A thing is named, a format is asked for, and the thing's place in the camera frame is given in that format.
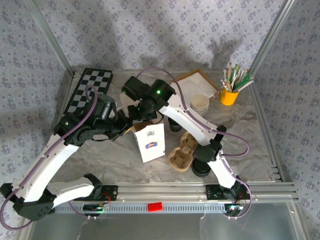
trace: yellow cup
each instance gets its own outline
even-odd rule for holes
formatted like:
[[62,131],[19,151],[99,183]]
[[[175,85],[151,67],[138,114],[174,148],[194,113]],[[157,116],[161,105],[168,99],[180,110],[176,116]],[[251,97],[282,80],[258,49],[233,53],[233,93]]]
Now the yellow cup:
[[224,105],[231,106],[235,103],[238,95],[239,91],[229,92],[225,88],[223,88],[220,93],[220,102]]

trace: cable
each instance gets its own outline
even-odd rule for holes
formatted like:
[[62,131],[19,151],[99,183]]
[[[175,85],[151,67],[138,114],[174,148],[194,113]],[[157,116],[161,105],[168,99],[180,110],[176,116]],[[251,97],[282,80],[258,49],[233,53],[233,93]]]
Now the cable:
[[240,200],[239,197],[242,197],[242,199],[244,200],[244,205],[242,206],[242,207],[244,207],[247,204],[247,201],[246,201],[245,196],[242,193],[238,194],[238,197],[236,198],[234,204],[236,204]]
[[230,167],[228,166],[228,164],[226,163],[226,160],[225,160],[224,157],[221,158],[221,161],[222,161],[223,166],[225,167],[225,169],[228,171],[228,173],[229,173],[236,181],[238,181],[239,183],[241,183],[242,185],[244,185],[245,188],[248,190],[248,194],[249,194],[249,197],[250,197],[250,202],[249,202],[249,206],[248,206],[248,208],[246,209],[246,211],[245,211],[243,214],[241,214],[240,216],[228,216],[228,218],[231,218],[231,219],[242,218],[244,215],[246,215],[246,214],[249,212],[249,210],[250,210],[250,208],[251,208],[251,205],[252,205],[252,193],[251,193],[251,191],[250,191],[249,186],[248,186],[244,181],[238,179],[238,178],[235,176],[235,174],[231,171],[231,169],[230,169]]
[[150,124],[152,125],[156,125],[156,124],[159,124],[161,123],[161,121],[165,118],[165,115],[163,115],[161,112],[159,112],[161,114],[161,119],[155,123],[151,122],[150,120],[148,121]]
[[25,179],[19,184],[19,188],[16,188],[15,190],[12,191],[12,193],[9,194],[9,196],[4,200],[1,209],[0,209],[0,223],[2,224],[2,226],[10,231],[17,231],[17,230],[21,230],[25,227],[27,227],[30,223],[32,223],[32,221],[28,222],[26,225],[20,226],[20,227],[11,227],[9,225],[7,225],[5,223],[5,219],[4,219],[4,213],[5,213],[5,207],[7,205],[7,203],[9,202],[9,200],[19,191],[19,189],[22,189],[24,187],[24,185],[26,184],[26,182],[32,177],[32,175],[35,173],[35,171],[39,168],[39,166],[44,162],[44,160],[49,156],[49,154],[66,138],[68,137],[70,134],[72,134],[75,130],[77,130],[88,118],[89,116],[92,114],[92,112],[94,111],[96,104],[97,104],[97,100],[98,100],[98,91],[96,89],[96,87],[92,86],[92,85],[88,85],[85,88],[85,93],[87,94],[88,89],[93,89],[94,90],[94,100],[93,100],[93,104],[90,108],[90,110],[88,111],[88,113],[84,116],[84,118],[76,125],[74,126],[70,131],[68,131],[67,133],[65,133],[62,137],[60,137],[45,153],[44,156],[40,158],[40,160],[35,164],[35,166],[33,167],[33,169],[31,169],[31,171],[28,173],[28,175],[25,177]]
[[95,141],[95,142],[104,142],[104,141],[107,141],[107,140],[111,140],[109,138],[105,138],[105,139],[91,139],[92,141]]
[[244,144],[246,145],[246,150],[243,153],[240,153],[240,154],[222,154],[221,156],[237,158],[237,157],[242,157],[242,156],[246,155],[249,152],[249,149],[250,149],[249,143],[246,140],[244,140],[242,137],[237,136],[237,135],[233,135],[231,133],[227,133],[227,132],[224,132],[224,131],[218,131],[218,130],[215,130],[215,129],[211,129],[210,127],[208,127],[207,125],[205,125],[204,123],[199,121],[195,116],[193,116],[193,114],[191,112],[188,111],[188,107],[187,107],[187,104],[186,104],[182,89],[181,89],[178,81],[176,81],[175,77],[170,72],[168,72],[168,71],[166,71],[166,70],[164,70],[164,69],[162,69],[160,67],[148,67],[148,68],[142,70],[141,72],[139,72],[137,74],[136,78],[138,78],[142,73],[144,73],[145,71],[150,70],[150,69],[156,69],[156,70],[163,71],[163,72],[165,72],[167,75],[169,75],[172,78],[172,80],[175,82],[176,86],[178,87],[184,110],[198,125],[203,127],[205,130],[209,131],[209,133],[210,132],[214,132],[216,134],[221,134],[221,135],[225,135],[225,136],[234,137],[235,139],[243,141]]
[[90,218],[90,216],[86,216],[86,215],[84,215],[84,214],[82,214],[81,212],[79,212],[74,206],[72,206],[72,204],[71,204],[71,201],[68,201],[68,204],[69,204],[69,206],[70,206],[70,208],[77,214],[77,215],[79,215],[80,217],[83,217],[83,218]]
[[104,204],[109,204],[109,208],[111,208],[111,203],[110,203],[111,202],[111,197],[110,197],[110,195],[107,192],[102,192],[101,195],[106,196],[108,198],[108,202],[104,203]]
[[162,69],[162,68],[160,68],[160,67],[148,67],[148,68],[142,70],[141,72],[139,72],[139,73],[137,74],[136,78],[138,78],[142,73],[144,73],[145,71],[148,71],[148,70],[150,70],[150,69],[156,69],[156,70],[163,71],[163,72],[165,72],[167,75],[169,75],[169,76],[172,78],[172,80],[175,82],[176,86],[178,87],[178,90],[179,90],[179,93],[180,93],[180,96],[181,96],[181,101],[182,101],[182,105],[183,105],[184,110],[187,112],[187,114],[188,114],[197,124],[199,124],[199,125],[200,125],[201,127],[203,127],[205,130],[208,130],[209,133],[210,133],[210,132],[214,132],[214,133],[216,133],[216,134],[221,134],[221,135],[225,135],[225,136],[234,137],[234,138],[236,138],[236,139],[238,139],[238,140],[243,141],[244,144],[246,145],[246,150],[245,150],[243,153],[240,153],[240,154],[221,154],[221,155],[220,155],[221,157],[223,157],[223,158],[221,158],[221,161],[222,161],[224,167],[226,168],[226,170],[229,172],[229,174],[230,174],[236,181],[238,181],[239,183],[241,183],[242,185],[244,185],[245,188],[248,190],[248,193],[249,193],[249,196],[250,196],[250,203],[249,203],[249,206],[248,206],[248,208],[246,209],[246,211],[245,211],[243,214],[241,214],[240,216],[237,216],[237,217],[231,217],[231,216],[230,216],[229,218],[237,219],[237,218],[243,217],[244,215],[246,215],[246,214],[248,213],[248,211],[249,211],[250,208],[251,208],[251,205],[252,205],[252,193],[251,193],[251,191],[250,191],[249,186],[248,186],[244,181],[238,179],[238,178],[235,176],[235,174],[231,171],[231,169],[228,167],[227,163],[225,162],[225,158],[224,158],[224,157],[234,157],[234,158],[237,158],[237,157],[245,156],[245,155],[249,152],[249,149],[250,149],[249,143],[248,143],[246,140],[244,140],[242,137],[240,137],[240,136],[233,135],[233,134],[230,134],[230,133],[227,133],[227,132],[223,132],[223,131],[217,131],[217,130],[215,130],[215,129],[211,129],[210,127],[208,127],[208,126],[205,125],[204,123],[200,122],[195,116],[193,116],[192,113],[187,110],[188,108],[187,108],[187,105],[186,105],[186,101],[185,101],[185,98],[184,98],[184,94],[183,94],[183,92],[182,92],[182,89],[181,89],[178,81],[176,81],[175,77],[174,77],[170,72],[168,72],[168,71],[166,71],[166,70],[164,70],[164,69]]

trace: glass panel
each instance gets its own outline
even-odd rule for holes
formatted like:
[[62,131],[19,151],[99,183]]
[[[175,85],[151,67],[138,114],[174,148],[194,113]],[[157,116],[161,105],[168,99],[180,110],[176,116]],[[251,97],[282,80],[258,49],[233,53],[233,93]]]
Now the glass panel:
[[253,204],[247,216],[206,214],[103,214],[87,221],[56,213],[33,224],[29,240],[296,240],[285,203]]

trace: white paper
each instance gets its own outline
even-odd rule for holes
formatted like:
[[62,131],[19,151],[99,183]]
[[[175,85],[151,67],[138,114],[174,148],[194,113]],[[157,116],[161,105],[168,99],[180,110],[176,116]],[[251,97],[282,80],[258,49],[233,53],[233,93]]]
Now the white paper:
[[[178,81],[178,83],[181,87],[185,103],[189,106],[195,95],[203,94],[208,98],[211,98],[217,92],[217,90],[211,86],[199,72]],[[175,92],[180,96],[177,84],[173,82],[170,86],[173,87]]]

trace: black cylinder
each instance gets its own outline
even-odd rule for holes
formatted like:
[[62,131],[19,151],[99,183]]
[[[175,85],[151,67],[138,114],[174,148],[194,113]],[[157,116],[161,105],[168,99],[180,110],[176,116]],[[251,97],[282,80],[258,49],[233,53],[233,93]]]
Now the black cylinder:
[[191,169],[192,172],[200,178],[208,176],[211,170],[210,166],[206,162],[200,161],[196,158],[192,162]]
[[182,129],[182,126],[180,126],[176,121],[172,120],[170,117],[168,117],[169,121],[169,127],[172,132],[177,133]]

